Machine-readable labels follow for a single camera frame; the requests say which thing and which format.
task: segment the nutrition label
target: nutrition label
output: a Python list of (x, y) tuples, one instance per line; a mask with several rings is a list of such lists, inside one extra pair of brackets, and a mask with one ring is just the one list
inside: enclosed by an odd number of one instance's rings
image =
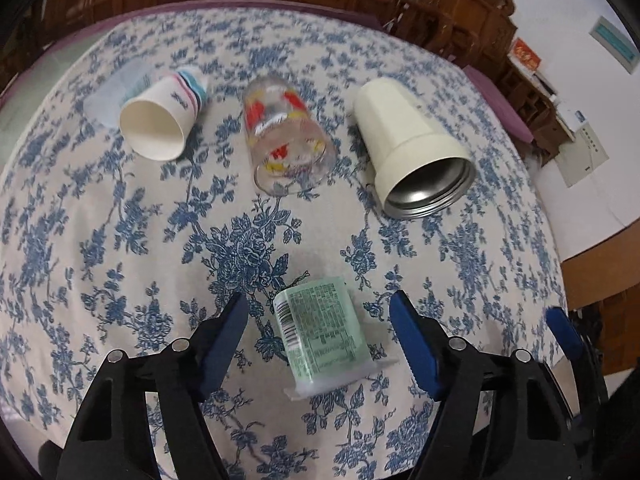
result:
[(350, 320), (345, 314), (335, 283), (286, 291), (283, 299), (274, 309), (296, 375), (310, 378), (356, 360), (357, 342), (350, 327), (354, 324), (358, 334), (359, 326), (357, 319)]

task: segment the glass cup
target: glass cup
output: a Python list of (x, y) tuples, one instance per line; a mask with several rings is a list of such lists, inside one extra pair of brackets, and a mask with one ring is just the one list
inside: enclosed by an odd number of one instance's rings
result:
[(255, 185), (272, 196), (306, 191), (334, 168), (335, 145), (311, 119), (293, 86), (260, 76), (242, 97), (244, 129)]

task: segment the tablecloth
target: tablecloth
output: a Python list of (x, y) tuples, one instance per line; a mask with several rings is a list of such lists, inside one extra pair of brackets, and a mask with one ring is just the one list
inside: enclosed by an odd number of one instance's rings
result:
[[(179, 160), (154, 162), (90, 124), (84, 99), (127, 61), (197, 64), (210, 103)], [(273, 198), (252, 183), (241, 95), (257, 75), (293, 82), (332, 136), (319, 187)], [(466, 196), (414, 221), (385, 216), (351, 115), (358, 88), (388, 76), (470, 151)], [(384, 478), (411, 467), (437, 404), (394, 341), (398, 288), (478, 348), (523, 347), (554, 363), (546, 307), (564, 306), (549, 224), (496, 117), (457, 67), (350, 23), (296, 12), (207, 9), (115, 27), (50, 92), (2, 176), (0, 395), (64, 444), (107, 352), (158, 352), (244, 292), (250, 319), (228, 376), (202, 409), (233, 480)], [(297, 402), (273, 314), (286, 286), (341, 276), (381, 372)], [(489, 397), (482, 397), (488, 409)], [(172, 478), (157, 401), (148, 416)]]

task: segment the blue gripper pad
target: blue gripper pad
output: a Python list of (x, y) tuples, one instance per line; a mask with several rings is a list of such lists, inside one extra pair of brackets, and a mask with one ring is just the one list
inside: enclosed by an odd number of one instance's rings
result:
[(228, 308), (231, 311), (201, 365), (204, 380), (200, 391), (205, 397), (222, 385), (249, 316), (249, 304), (244, 294), (239, 295), (238, 300), (225, 307), (225, 310)]
[(438, 361), (420, 330), (419, 314), (396, 292), (389, 301), (389, 318), (418, 387), (431, 399), (441, 400), (444, 387), (438, 380)]
[(560, 348), (569, 361), (577, 361), (582, 355), (582, 339), (575, 331), (571, 321), (560, 307), (546, 310), (546, 325), (555, 336)]

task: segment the blue floral tablecloth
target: blue floral tablecloth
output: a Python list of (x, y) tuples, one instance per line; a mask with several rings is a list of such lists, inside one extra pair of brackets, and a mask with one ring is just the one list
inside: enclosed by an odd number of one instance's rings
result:
[[(175, 162), (136, 156), (118, 131), (83, 115), (84, 98), (134, 57), (158, 70), (197, 64), (212, 81)], [(270, 198), (252, 183), (240, 99), (267, 72), (295, 83), (338, 147), (329, 179), (298, 196)], [(409, 87), (472, 153), (475, 183), (441, 214), (397, 221), (376, 205), (350, 111), (357, 89), (379, 76)], [(0, 395), (61, 446), (110, 349), (158, 352), (216, 316), (234, 290), (249, 299), (249, 323), (223, 389), (202, 407), (233, 480), (372, 480), (414, 464), (437, 405), (390, 330), (398, 288), (485, 351), (561, 355), (543, 320), (546, 307), (564, 306), (558, 256), (496, 117), (457, 67), (357, 25), (259, 9), (122, 23), (34, 116), (4, 170), (0, 213)], [(291, 402), (271, 301), (332, 275), (348, 284), (373, 358), (399, 362)], [(173, 477), (152, 396), (148, 416)]]

